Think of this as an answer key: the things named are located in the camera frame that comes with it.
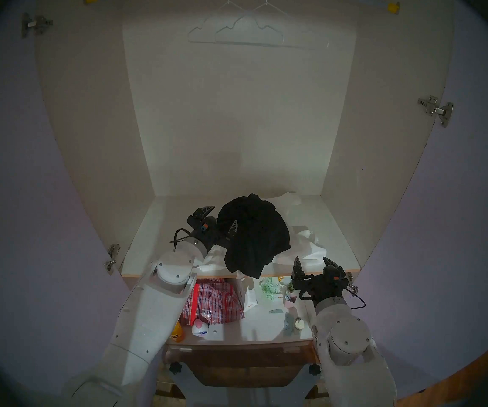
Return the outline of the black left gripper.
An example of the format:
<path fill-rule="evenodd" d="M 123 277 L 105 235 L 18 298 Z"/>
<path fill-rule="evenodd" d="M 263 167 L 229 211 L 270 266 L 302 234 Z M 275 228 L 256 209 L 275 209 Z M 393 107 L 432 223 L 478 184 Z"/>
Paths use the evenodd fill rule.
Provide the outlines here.
<path fill-rule="evenodd" d="M 227 245 L 227 240 L 232 240 L 238 232 L 238 220 L 234 220 L 227 230 L 222 233 L 217 225 L 217 220 L 209 214 L 215 206 L 199 207 L 193 215 L 187 218 L 187 224 L 193 229 L 188 240 L 193 245 Z"/>

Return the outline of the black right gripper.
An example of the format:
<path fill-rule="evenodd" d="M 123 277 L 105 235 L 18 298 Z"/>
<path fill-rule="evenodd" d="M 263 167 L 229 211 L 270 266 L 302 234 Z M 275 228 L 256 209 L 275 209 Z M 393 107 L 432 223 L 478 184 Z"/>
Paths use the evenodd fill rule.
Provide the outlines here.
<path fill-rule="evenodd" d="M 306 275 L 299 257 L 295 257 L 292 268 L 292 285 L 301 300 L 321 302 L 328 298 L 342 296 L 350 284 L 344 269 L 334 261 L 323 257 L 325 267 L 319 275 Z"/>

